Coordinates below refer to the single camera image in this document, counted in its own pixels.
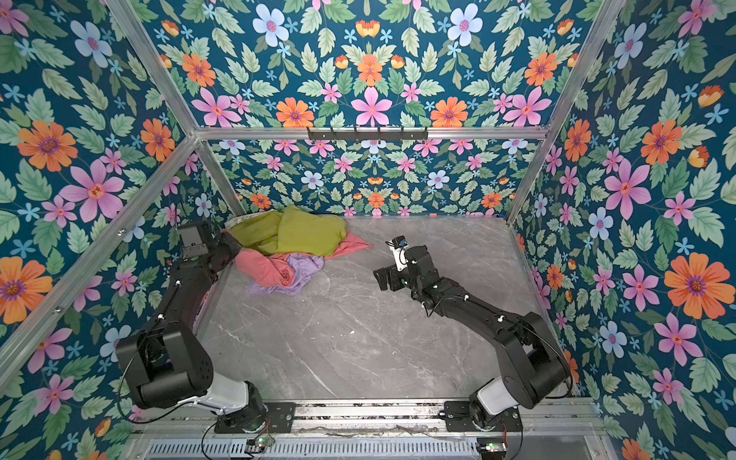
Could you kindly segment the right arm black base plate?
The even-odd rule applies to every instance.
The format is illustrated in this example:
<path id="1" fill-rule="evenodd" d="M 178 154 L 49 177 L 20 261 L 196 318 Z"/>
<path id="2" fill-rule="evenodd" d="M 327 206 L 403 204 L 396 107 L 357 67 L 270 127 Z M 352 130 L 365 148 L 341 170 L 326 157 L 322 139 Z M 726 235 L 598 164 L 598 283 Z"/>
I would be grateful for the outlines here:
<path id="1" fill-rule="evenodd" d="M 449 432 L 522 432 L 521 416 L 516 407 L 490 415 L 477 402 L 446 401 L 438 412 Z"/>

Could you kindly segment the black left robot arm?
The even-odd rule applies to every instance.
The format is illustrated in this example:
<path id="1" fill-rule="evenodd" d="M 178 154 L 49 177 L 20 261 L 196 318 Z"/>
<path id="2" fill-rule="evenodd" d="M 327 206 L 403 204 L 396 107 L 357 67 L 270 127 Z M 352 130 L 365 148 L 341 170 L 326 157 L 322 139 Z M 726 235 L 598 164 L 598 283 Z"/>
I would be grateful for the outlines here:
<path id="1" fill-rule="evenodd" d="M 173 265 L 153 317 L 115 346 L 123 381 L 141 409 L 197 406 L 216 414 L 221 429 L 259 431 L 268 414 L 259 391 L 249 381 L 217 373 L 194 332 L 205 297 L 242 247 L 208 220 L 177 231 L 182 259 Z"/>

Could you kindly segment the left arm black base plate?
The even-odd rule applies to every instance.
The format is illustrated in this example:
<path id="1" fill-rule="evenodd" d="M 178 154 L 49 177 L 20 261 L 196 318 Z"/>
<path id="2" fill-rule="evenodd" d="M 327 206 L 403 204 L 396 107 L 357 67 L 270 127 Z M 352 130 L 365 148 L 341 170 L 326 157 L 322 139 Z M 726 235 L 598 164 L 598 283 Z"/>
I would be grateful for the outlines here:
<path id="1" fill-rule="evenodd" d="M 290 433 L 295 421 L 294 402 L 267 402 L 263 406 L 247 406 L 218 419 L 216 434 Z"/>

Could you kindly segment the pink cloth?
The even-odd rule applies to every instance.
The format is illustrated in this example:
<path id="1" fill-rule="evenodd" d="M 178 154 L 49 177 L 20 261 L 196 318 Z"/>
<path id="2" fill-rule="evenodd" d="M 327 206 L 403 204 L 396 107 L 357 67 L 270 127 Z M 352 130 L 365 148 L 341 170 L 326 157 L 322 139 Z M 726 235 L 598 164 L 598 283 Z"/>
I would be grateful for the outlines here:
<path id="1" fill-rule="evenodd" d="M 298 293 L 304 285 L 324 268 L 325 261 L 346 257 L 371 249 L 373 245 L 351 231 L 337 246 L 335 252 L 326 257 L 307 253 L 284 253 L 266 256 L 255 249 L 243 248 L 233 264 L 241 273 L 255 283 L 255 291 L 283 291 Z"/>

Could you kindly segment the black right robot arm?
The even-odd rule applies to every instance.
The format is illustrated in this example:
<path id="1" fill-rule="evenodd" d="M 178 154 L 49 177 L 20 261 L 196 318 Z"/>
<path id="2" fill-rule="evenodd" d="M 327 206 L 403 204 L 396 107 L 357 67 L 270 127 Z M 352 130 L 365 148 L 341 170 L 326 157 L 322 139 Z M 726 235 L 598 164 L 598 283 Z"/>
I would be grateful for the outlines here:
<path id="1" fill-rule="evenodd" d="M 424 245 L 408 246 L 404 237 L 398 237 L 387 246 L 394 264 L 374 271 L 381 291 L 406 289 L 428 317 L 438 315 L 468 327 L 496 353 L 499 376 L 471 393 L 467 409 L 446 409 L 443 419 L 467 418 L 475 427 L 489 430 L 506 411 L 531 409 L 562 384 L 572 388 L 567 358 L 539 314 L 515 314 L 472 295 L 439 273 Z"/>

